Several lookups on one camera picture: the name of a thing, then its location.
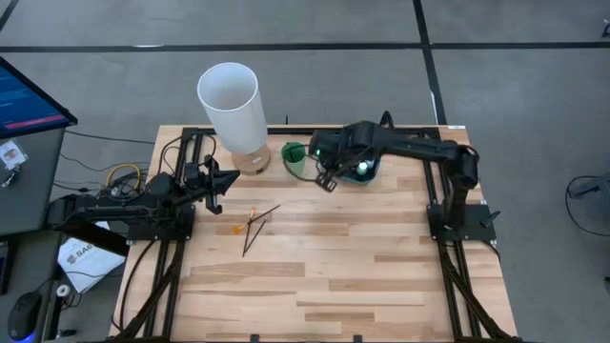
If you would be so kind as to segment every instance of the wooden tabletop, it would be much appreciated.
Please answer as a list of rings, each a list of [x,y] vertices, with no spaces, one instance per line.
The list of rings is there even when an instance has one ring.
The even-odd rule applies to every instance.
[[[157,169],[161,148],[179,136],[182,128],[159,129],[151,172]],[[468,144],[464,128],[439,130],[443,139]],[[287,141],[307,143],[309,138],[269,135],[273,154],[269,169],[257,176],[240,176],[226,196],[219,197],[222,214],[212,215],[204,204],[196,204],[172,341],[247,341],[253,333],[263,341],[351,341],[354,334],[362,334],[369,342],[451,340],[437,246],[430,238],[425,214],[428,193],[422,162],[384,155],[371,184],[340,183],[335,192],[326,193],[313,183],[297,181],[281,163],[280,150]],[[202,153],[211,148],[206,138]],[[176,155],[176,149],[167,154],[172,166]],[[233,168],[220,141],[214,158],[221,170]],[[313,177],[315,164],[310,162],[304,174]],[[162,170],[169,172],[165,165]],[[470,192],[469,202],[480,200],[477,187]],[[242,258],[245,231],[234,235],[232,228],[246,222],[252,206],[262,213],[275,205],[281,207]],[[132,246],[125,275],[146,245]],[[464,248],[475,295],[501,328],[517,334],[498,258],[479,242],[464,242]],[[126,321],[151,291],[157,254],[155,244],[135,273]],[[468,334],[465,305],[457,297]],[[157,334],[164,304],[162,299]]]

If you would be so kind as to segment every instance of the cardboard base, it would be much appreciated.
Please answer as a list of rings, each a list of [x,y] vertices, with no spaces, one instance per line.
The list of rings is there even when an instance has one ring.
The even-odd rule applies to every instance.
[[[264,172],[271,163],[271,150],[265,144],[259,150],[248,153],[231,155],[235,168],[246,175],[257,175]]]

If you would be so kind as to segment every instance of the green cup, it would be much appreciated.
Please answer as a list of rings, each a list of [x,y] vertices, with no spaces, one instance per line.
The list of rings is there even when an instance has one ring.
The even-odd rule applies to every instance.
[[[305,167],[305,146],[297,142],[288,142],[282,147],[282,159],[286,161],[288,168],[296,175],[303,173]]]

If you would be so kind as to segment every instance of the blue screen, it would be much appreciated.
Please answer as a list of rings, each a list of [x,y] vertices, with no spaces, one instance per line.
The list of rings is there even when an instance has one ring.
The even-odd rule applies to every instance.
[[[68,124],[53,105],[0,68],[0,136]]]

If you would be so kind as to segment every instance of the gray carpet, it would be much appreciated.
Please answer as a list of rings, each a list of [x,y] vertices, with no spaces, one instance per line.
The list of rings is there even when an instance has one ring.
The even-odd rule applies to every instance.
[[[1,1],[6,6],[9,1]],[[600,40],[610,4],[601,0],[423,1],[432,42]],[[94,46],[276,42],[416,42],[411,1],[20,0],[0,46]],[[162,124],[207,123],[194,93],[221,61],[258,74],[269,123],[378,119],[433,124],[419,50],[5,53],[69,108],[76,131],[154,140]],[[543,342],[607,342],[610,238],[570,222],[567,182],[610,172],[610,50],[436,50],[449,124],[466,125],[481,154],[502,268],[519,334]],[[152,147],[67,135],[65,155],[101,168],[148,161]],[[101,181],[65,160],[57,178]],[[64,194],[54,190],[53,196]],[[571,202],[583,226],[610,233],[596,194]],[[62,315],[67,341],[108,333],[119,280],[109,279]]]

